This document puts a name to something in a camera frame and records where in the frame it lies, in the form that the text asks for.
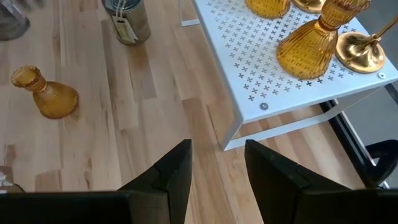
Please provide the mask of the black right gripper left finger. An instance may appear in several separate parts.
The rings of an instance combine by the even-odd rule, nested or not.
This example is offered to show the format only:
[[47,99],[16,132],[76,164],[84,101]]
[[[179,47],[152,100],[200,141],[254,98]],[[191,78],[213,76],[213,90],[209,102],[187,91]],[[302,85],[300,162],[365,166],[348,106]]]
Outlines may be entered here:
[[123,185],[132,224],[184,224],[192,183],[192,141],[184,139]]

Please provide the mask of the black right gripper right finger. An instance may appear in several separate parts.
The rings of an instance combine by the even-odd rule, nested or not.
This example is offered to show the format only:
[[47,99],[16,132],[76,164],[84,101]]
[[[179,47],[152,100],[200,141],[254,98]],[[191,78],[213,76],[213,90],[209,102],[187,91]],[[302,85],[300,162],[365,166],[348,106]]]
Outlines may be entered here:
[[347,189],[252,139],[244,158],[264,224],[293,224],[304,190]]

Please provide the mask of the amber ribbed glass candle holder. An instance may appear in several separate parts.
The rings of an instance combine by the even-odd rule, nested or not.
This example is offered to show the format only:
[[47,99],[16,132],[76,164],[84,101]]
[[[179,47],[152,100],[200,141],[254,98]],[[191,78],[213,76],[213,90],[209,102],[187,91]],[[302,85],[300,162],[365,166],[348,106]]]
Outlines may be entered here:
[[244,0],[244,2],[254,14],[266,19],[280,18],[290,9],[290,0]]
[[49,119],[60,119],[72,114],[78,107],[78,92],[59,82],[47,81],[40,70],[32,65],[18,68],[11,75],[11,83],[32,92],[40,113]]
[[279,65],[300,79],[324,75],[337,45],[338,29],[370,4],[371,0],[326,0],[318,19],[303,24],[278,45]]

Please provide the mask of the tall gold candlestick holder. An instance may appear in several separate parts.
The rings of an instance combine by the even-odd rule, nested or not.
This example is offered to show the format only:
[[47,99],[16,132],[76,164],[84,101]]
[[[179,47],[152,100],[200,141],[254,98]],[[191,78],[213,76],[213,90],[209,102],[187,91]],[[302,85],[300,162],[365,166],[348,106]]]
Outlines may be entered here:
[[372,73],[380,70],[386,63],[386,54],[379,44],[382,35],[398,22],[398,15],[378,33],[365,35],[347,32],[338,37],[335,55],[347,68],[359,73]]

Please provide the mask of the medium gold candlestick holder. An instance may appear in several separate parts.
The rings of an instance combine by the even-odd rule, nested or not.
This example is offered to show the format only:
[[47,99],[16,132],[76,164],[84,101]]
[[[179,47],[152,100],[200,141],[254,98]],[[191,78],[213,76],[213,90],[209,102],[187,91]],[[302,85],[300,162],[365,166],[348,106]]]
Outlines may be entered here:
[[299,9],[312,14],[321,13],[325,1],[326,0],[292,0]]

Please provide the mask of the white perforated metal shelf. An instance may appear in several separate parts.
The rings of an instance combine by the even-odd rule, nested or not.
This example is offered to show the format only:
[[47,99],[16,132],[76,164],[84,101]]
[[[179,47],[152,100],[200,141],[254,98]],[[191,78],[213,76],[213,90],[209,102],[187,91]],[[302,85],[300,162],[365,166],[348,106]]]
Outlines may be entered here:
[[243,146],[236,137],[246,123],[277,116],[326,101],[350,96],[327,112],[252,134],[261,141],[332,119],[380,87],[398,81],[398,69],[386,62],[379,71],[360,74],[333,60],[324,76],[299,80],[283,71],[276,59],[278,43],[313,14],[291,7],[280,19],[253,14],[244,0],[191,0],[196,19],[184,27],[201,25],[234,103],[231,127],[219,141],[225,151]]

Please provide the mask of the black aluminium table frame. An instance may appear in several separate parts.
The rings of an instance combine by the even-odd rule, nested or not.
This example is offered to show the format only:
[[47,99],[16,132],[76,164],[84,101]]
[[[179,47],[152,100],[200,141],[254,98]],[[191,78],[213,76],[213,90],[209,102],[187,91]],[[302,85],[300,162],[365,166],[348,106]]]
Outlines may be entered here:
[[[371,158],[366,146],[398,140],[398,82],[386,85],[347,112],[336,115],[329,124],[366,186],[364,166],[367,162],[374,166],[378,162],[378,159]],[[398,166],[376,188],[398,189]]]

